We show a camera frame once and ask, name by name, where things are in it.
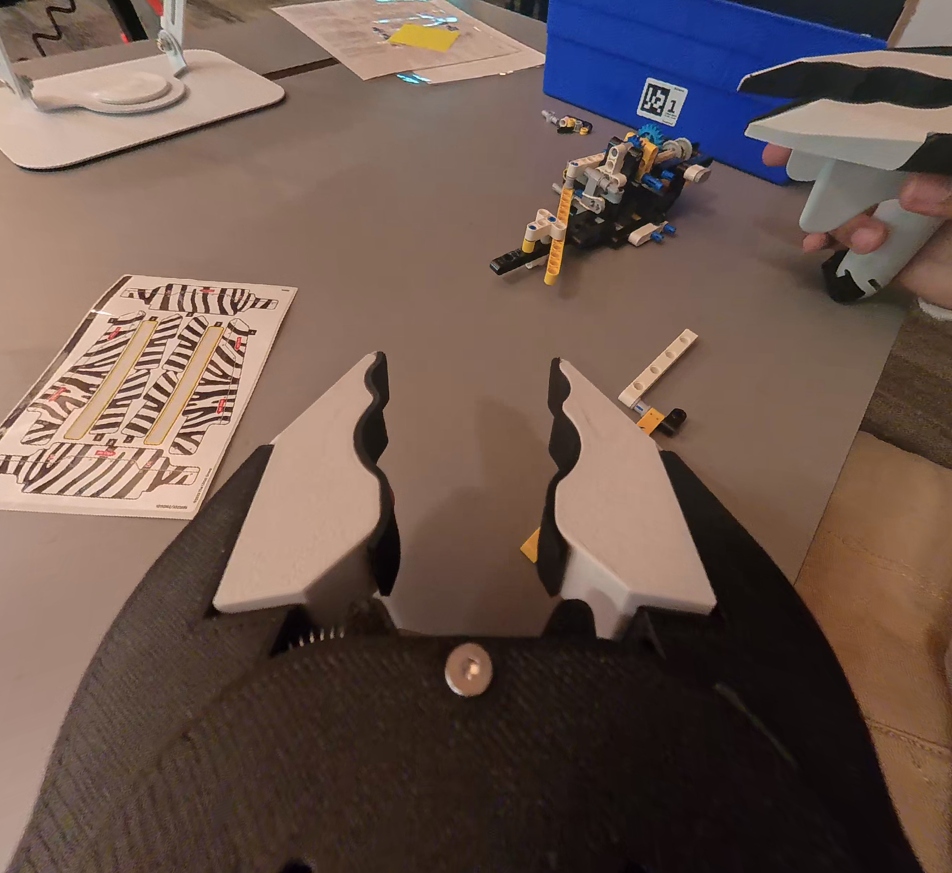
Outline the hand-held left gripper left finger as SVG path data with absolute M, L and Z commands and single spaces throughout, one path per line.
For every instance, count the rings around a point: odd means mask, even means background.
M 389 596 L 401 561 L 387 448 L 387 356 L 363 356 L 269 446 L 212 604 L 344 615 Z

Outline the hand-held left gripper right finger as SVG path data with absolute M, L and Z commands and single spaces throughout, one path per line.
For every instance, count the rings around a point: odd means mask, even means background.
M 708 616 L 716 596 L 656 443 L 565 359 L 551 362 L 547 403 L 546 591 L 584 603 L 602 640 L 620 640 L 643 607 Z

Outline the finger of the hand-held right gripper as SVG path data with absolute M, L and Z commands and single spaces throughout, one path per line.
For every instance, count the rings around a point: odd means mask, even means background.
M 738 91 L 799 103 L 829 100 L 945 108 L 951 105 L 951 48 L 887 49 L 802 58 L 748 74 Z
M 951 171 L 951 108 L 808 102 L 750 122 L 752 139 L 904 173 Z

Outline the yellow printed lego beam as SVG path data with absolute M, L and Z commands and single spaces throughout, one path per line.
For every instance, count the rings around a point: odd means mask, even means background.
M 644 401 L 636 402 L 632 409 L 636 411 L 638 415 L 637 426 L 643 432 L 651 435 L 654 433 L 661 434 L 657 429 L 657 425 L 660 422 L 661 418 L 667 414 L 662 413 L 660 410 L 655 407 L 650 406 Z M 525 555 L 531 563 L 535 564 L 538 560 L 538 546 L 540 538 L 541 529 L 538 527 L 532 533 L 532 535 L 526 539 L 526 541 L 520 547 L 520 551 Z

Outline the white lego beam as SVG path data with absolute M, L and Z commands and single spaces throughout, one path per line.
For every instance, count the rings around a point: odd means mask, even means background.
M 646 393 L 687 353 L 698 340 L 689 329 L 683 330 L 649 365 L 618 395 L 618 401 L 633 409 Z

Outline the lego vehicle model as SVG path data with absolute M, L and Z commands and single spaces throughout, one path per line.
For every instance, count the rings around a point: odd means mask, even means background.
M 671 211 L 684 188 L 704 182 L 713 158 L 686 137 L 673 137 L 646 124 L 614 136 L 601 153 L 569 161 L 554 184 L 555 211 L 541 209 L 522 242 L 491 261 L 497 275 L 544 267 L 553 286 L 569 248 L 638 248 L 663 243 L 677 228 Z

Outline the person's right hand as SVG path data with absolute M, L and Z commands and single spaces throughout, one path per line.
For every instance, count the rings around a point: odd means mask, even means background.
M 909 213 L 941 220 L 941 226 L 896 276 L 898 284 L 916 296 L 927 311 L 951 309 L 951 178 L 946 175 L 913 173 L 898 193 L 901 207 Z M 883 246 L 889 237 L 887 225 L 870 212 L 847 220 L 832 233 L 808 233 L 805 252 L 841 246 L 867 254 Z

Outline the zebra striped sticker sheet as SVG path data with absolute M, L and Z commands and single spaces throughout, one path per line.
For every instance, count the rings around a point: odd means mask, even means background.
M 297 291 L 123 276 L 2 422 L 1 509 L 193 517 Z

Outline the blue plastic bin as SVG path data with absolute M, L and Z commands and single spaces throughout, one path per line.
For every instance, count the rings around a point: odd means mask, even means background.
M 549 0 L 546 95 L 637 129 L 688 135 L 721 164 L 776 184 L 745 135 L 776 98 L 739 93 L 749 73 L 884 50 L 884 39 L 728 0 Z

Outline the yellow sticky note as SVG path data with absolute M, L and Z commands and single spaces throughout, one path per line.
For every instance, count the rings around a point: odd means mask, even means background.
M 407 22 L 388 38 L 387 43 L 413 50 L 445 54 L 459 38 L 460 32 L 451 25 Z

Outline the white metal stand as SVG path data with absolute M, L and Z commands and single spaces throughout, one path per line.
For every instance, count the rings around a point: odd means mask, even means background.
M 185 0 L 163 0 L 153 57 L 32 80 L 1 48 L 1 152 L 65 169 L 281 103 L 278 84 L 219 53 L 184 48 Z

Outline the white printed paper sheet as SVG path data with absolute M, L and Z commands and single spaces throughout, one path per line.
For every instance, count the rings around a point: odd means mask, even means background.
M 392 75 L 414 85 L 434 86 L 508 75 L 545 62 L 544 53 L 450 0 L 332 0 L 273 11 L 363 81 Z M 445 54 L 388 44 L 407 22 L 451 25 L 460 38 Z

